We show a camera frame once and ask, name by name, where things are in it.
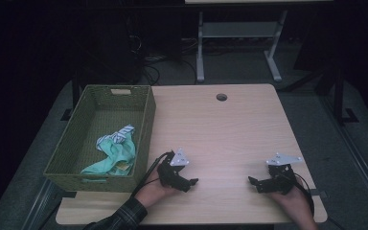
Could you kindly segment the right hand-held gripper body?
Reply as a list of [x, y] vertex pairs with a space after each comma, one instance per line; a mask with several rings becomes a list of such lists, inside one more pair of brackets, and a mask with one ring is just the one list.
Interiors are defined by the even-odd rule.
[[263, 181], [262, 186], [268, 187], [269, 193], [281, 192], [286, 195], [296, 184], [296, 177], [291, 167], [293, 163], [301, 163], [303, 158], [277, 152], [266, 161], [269, 179]]

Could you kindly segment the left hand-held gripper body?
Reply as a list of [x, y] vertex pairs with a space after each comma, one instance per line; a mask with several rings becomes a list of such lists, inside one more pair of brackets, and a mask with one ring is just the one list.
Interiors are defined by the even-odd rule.
[[179, 172], [188, 164], [189, 160], [183, 149], [178, 149], [177, 152], [168, 152], [166, 158], [157, 169], [161, 184], [172, 188], [175, 184], [184, 184], [183, 182], [186, 178], [180, 176]]

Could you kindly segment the mint green baby garment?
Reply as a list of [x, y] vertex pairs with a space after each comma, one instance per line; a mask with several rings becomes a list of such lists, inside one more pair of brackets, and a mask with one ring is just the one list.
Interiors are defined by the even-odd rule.
[[96, 149], [105, 154], [105, 159], [84, 168], [81, 174], [126, 176], [135, 159], [136, 147], [132, 140], [135, 127], [127, 125], [112, 134], [100, 137]]

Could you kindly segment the green woven basket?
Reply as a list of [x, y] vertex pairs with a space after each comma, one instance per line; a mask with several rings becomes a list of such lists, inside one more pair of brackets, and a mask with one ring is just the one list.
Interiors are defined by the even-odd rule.
[[[44, 175], [65, 191], [132, 192], [147, 172], [155, 109], [149, 86], [86, 86]], [[97, 140], [127, 125], [134, 127], [136, 148], [129, 174], [83, 174], [83, 169], [106, 158], [96, 149]]]

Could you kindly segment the person's left hand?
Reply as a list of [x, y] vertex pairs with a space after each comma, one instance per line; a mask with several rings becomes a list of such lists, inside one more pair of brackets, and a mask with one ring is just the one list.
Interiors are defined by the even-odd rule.
[[154, 170], [137, 194], [134, 196], [145, 208], [149, 208], [160, 200], [178, 193], [177, 189], [163, 186], [158, 180], [159, 174]]

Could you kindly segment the person's right hand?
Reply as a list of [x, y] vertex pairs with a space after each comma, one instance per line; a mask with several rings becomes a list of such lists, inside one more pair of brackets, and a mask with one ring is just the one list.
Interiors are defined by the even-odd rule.
[[282, 195], [281, 193], [269, 193], [268, 196], [272, 198], [295, 223], [308, 223], [309, 221], [313, 221], [309, 202], [304, 193], [296, 186], [293, 186], [286, 195]]

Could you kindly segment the grey tape strip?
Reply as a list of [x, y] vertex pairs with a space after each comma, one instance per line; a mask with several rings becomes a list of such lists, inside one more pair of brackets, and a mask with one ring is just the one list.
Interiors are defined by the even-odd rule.
[[329, 197], [328, 194], [325, 191], [320, 191], [318, 189], [310, 189], [310, 194], [312, 196], [320, 196], [321, 198]]

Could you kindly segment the dark metal stand with foot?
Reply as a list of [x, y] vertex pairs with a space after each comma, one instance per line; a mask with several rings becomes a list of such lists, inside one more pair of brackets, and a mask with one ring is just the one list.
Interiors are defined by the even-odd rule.
[[339, 67], [333, 70], [334, 91], [333, 91], [333, 116], [340, 126], [346, 123], [358, 123], [358, 118], [351, 108], [343, 107], [344, 97], [344, 76]]

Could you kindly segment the metal floor rail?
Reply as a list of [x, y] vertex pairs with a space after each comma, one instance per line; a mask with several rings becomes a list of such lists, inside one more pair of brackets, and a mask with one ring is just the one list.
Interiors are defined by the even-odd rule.
[[21, 230], [43, 230], [59, 207], [59, 204], [56, 185], [45, 179], [34, 199], [32, 208], [23, 222]]
[[343, 139], [343, 143], [348, 149], [353, 163], [368, 190], [368, 162], [347, 129], [347, 125], [360, 125], [360, 120], [351, 108], [343, 108], [341, 112], [342, 117], [338, 118], [334, 112], [334, 104], [328, 98], [322, 97], [320, 101], [325, 111], [331, 117], [337, 132]]

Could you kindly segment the white metal stand frame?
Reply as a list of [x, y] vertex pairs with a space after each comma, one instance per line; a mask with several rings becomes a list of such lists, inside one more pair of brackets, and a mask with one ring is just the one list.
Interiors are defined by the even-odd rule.
[[284, 28], [288, 12], [282, 11], [277, 21], [268, 22], [207, 22], [203, 12], [198, 14], [196, 81], [204, 82], [203, 39], [204, 38], [271, 38], [272, 45], [264, 51], [264, 58], [272, 78], [282, 81], [274, 55]]

